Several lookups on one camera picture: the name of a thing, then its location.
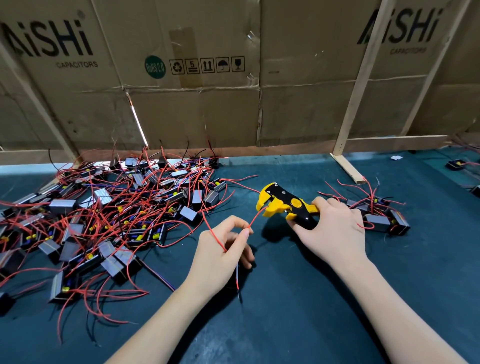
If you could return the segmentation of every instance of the left hand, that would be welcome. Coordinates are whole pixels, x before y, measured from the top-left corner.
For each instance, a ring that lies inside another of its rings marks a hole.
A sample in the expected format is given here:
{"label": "left hand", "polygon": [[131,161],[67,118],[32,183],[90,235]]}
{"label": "left hand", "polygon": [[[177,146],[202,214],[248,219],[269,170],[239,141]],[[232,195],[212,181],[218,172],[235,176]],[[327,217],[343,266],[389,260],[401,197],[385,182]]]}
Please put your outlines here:
{"label": "left hand", "polygon": [[[240,233],[233,228],[242,228]],[[247,239],[253,230],[248,222],[236,216],[230,216],[212,229],[215,236],[224,244],[227,251],[218,244],[210,231],[203,231],[198,239],[197,250],[185,284],[197,294],[210,300],[228,282],[237,263],[242,262],[247,269],[255,260]]]}

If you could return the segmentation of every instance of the wire stripper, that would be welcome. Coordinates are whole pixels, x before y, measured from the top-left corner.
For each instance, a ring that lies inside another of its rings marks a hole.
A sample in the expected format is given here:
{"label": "wire stripper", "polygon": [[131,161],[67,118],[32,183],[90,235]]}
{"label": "wire stripper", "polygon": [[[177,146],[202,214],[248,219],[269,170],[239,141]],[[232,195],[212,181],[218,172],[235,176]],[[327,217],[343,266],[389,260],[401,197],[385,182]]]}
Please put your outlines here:
{"label": "wire stripper", "polygon": [[268,202],[264,211],[265,217],[272,217],[276,213],[287,212],[286,220],[295,220],[297,224],[312,230],[317,222],[313,214],[319,214],[317,206],[307,204],[303,199],[296,197],[273,182],[265,186],[258,196],[257,211],[260,211]]}

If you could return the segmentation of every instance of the forearm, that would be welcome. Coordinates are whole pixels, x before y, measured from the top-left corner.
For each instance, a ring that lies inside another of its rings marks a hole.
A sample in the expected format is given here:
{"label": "forearm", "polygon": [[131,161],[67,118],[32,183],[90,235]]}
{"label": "forearm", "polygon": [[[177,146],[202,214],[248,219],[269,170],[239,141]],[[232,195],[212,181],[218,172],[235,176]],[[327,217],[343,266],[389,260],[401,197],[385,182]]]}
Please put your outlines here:
{"label": "forearm", "polygon": [[336,271],[362,306],[393,363],[465,363],[367,258]]}
{"label": "forearm", "polygon": [[182,284],[107,363],[166,363],[207,301]]}

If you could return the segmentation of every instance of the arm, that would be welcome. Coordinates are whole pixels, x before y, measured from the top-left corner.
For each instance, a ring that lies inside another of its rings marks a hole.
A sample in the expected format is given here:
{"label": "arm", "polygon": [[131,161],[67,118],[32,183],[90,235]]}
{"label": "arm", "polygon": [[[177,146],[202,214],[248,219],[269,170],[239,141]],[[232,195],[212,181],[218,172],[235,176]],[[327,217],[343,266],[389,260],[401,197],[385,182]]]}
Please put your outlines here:
{"label": "arm", "polygon": [[[242,228],[240,234],[231,230]],[[228,282],[238,261],[250,269],[254,261],[247,239],[253,233],[248,223],[230,216],[198,239],[192,267],[184,283],[163,306],[113,356],[108,364],[166,363],[183,333],[203,306]]]}
{"label": "arm", "polygon": [[466,363],[393,290],[365,254],[358,209],[316,198],[321,218],[312,231],[289,222],[301,241],[326,261],[353,293],[393,363]]}

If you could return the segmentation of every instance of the aishi logo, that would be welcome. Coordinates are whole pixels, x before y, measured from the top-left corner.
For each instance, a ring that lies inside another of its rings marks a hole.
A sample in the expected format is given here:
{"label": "aishi logo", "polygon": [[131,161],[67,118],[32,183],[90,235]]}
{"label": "aishi logo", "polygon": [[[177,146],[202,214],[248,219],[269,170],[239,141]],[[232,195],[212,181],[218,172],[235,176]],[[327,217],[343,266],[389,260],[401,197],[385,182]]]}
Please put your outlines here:
{"label": "aishi logo", "polygon": [[62,52],[65,56],[70,56],[66,45],[70,45],[70,50],[73,45],[79,56],[93,56],[80,20],[73,20],[72,23],[74,27],[68,20],[64,20],[63,24],[55,24],[52,20],[47,23],[33,20],[29,24],[17,22],[16,26],[10,27],[2,23],[1,26],[8,42],[19,54],[29,57],[41,57],[42,54],[56,57]]}
{"label": "aishi logo", "polygon": [[[388,41],[396,44],[405,40],[406,43],[413,42],[429,42],[435,32],[435,29],[440,21],[443,13],[443,8],[432,8],[429,11],[418,9],[416,12],[411,8],[401,9],[396,11],[393,9],[391,19],[388,21],[387,28],[382,38],[382,43]],[[378,9],[375,9],[368,20],[357,44],[368,43],[370,34],[373,29],[373,24],[378,15]],[[404,48],[392,49],[390,54],[395,53],[423,53],[424,48]]]}

